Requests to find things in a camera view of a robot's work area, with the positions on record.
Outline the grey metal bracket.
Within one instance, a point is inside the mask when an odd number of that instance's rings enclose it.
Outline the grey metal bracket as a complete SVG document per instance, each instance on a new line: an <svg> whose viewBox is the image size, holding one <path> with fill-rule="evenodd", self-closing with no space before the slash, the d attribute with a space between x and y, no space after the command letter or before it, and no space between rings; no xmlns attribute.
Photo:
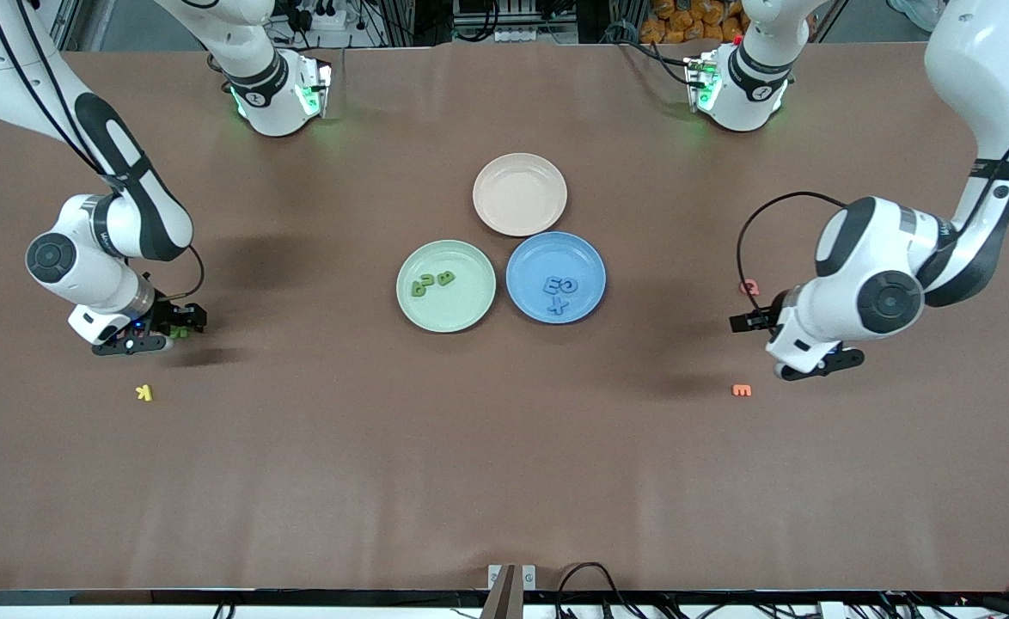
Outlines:
<svg viewBox="0 0 1009 619"><path fill-rule="evenodd" d="M492 589L494 586L497 586L497 580L500 579L504 579L504 586L519 587L522 591L536 591L537 589L537 571L535 565L490 564L487 568L486 589Z"/></svg>

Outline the silver aluminium profile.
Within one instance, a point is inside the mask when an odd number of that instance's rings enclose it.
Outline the silver aluminium profile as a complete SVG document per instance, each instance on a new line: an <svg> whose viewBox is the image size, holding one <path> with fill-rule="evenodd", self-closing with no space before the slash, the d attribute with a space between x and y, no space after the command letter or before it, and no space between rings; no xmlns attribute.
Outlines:
<svg viewBox="0 0 1009 619"><path fill-rule="evenodd" d="M70 35L75 32L77 19L85 0L40 0L38 15L47 25L59 50L70 48Z"/></svg>

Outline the blue plate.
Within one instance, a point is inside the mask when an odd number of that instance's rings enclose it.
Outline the blue plate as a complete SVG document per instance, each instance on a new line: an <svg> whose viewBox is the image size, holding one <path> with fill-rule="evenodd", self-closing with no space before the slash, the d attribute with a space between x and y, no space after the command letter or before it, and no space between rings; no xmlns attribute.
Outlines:
<svg viewBox="0 0 1009 619"><path fill-rule="evenodd" d="M572 278L578 290L564 295L574 309L566 321L548 314L552 295L542 287L547 277ZM525 239L512 252L504 268L504 287L518 310L533 321L564 325L582 321L602 304L607 289L607 270L602 256L581 236L548 231Z"/></svg>

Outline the pale pink plate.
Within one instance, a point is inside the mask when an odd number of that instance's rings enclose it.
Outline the pale pink plate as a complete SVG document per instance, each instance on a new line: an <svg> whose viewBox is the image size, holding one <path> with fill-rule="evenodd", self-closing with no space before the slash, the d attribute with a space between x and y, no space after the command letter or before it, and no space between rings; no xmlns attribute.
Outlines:
<svg viewBox="0 0 1009 619"><path fill-rule="evenodd" d="M568 196L565 176L551 161L522 152L493 158L472 189L474 212L504 236L547 231L564 214Z"/></svg>

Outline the pile of orange items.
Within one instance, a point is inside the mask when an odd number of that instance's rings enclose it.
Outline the pile of orange items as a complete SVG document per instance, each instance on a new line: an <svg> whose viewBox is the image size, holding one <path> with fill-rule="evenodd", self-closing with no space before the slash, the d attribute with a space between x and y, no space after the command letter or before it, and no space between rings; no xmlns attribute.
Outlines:
<svg viewBox="0 0 1009 619"><path fill-rule="evenodd" d="M739 40L748 25L741 0L647 0L638 36L645 46L687 40L725 43Z"/></svg>

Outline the brown table cover mat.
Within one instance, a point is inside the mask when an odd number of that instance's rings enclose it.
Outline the brown table cover mat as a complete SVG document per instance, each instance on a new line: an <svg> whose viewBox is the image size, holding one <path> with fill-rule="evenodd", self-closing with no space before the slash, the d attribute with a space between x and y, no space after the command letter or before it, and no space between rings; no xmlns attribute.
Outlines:
<svg viewBox="0 0 1009 619"><path fill-rule="evenodd" d="M766 334L728 330L764 201L955 211L975 142L922 55L812 46L783 109L733 134L625 48L354 50L329 117L288 138L248 128L201 51L70 55L191 212L210 325L93 355L24 254L104 186L0 123L0 589L453 589L504 561L547 587L601 561L634 589L1007 588L1009 230L982 294L862 367L784 383ZM565 176L544 232L603 259L582 321L517 309L529 236L474 212L517 152ZM457 333L397 302L437 240L497 275Z"/></svg>

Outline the light green plate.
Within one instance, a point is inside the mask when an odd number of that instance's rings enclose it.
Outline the light green plate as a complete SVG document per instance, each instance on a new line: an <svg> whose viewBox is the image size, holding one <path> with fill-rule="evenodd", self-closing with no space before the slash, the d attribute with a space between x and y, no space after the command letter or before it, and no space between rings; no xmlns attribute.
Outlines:
<svg viewBox="0 0 1009 619"><path fill-rule="evenodd" d="M424 297L410 297L419 275L452 271L446 286L427 286ZM405 317L433 333L457 333L471 328L488 313L497 292L497 275L487 255L460 240L423 244L405 259L397 275L397 302Z"/></svg>

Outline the black table edge rail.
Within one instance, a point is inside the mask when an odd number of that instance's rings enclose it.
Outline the black table edge rail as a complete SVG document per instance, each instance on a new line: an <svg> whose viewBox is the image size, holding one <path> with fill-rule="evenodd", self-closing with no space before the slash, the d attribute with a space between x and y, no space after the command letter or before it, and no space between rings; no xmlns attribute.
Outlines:
<svg viewBox="0 0 1009 619"><path fill-rule="evenodd" d="M199 606L339 606L339 607L414 607L472 609L482 606L488 594L480 589L25 589L0 591L0 606L65 606L66 604L198 604ZM964 608L1009 609L1009 591L750 591L749 589L704 589L704 591L528 591L525 603L554 606L601 604L618 606L626 600L635 607L670 608L679 603L718 606L784 607L818 602L858 603L884 609L894 604L936 606L947 611Z"/></svg>

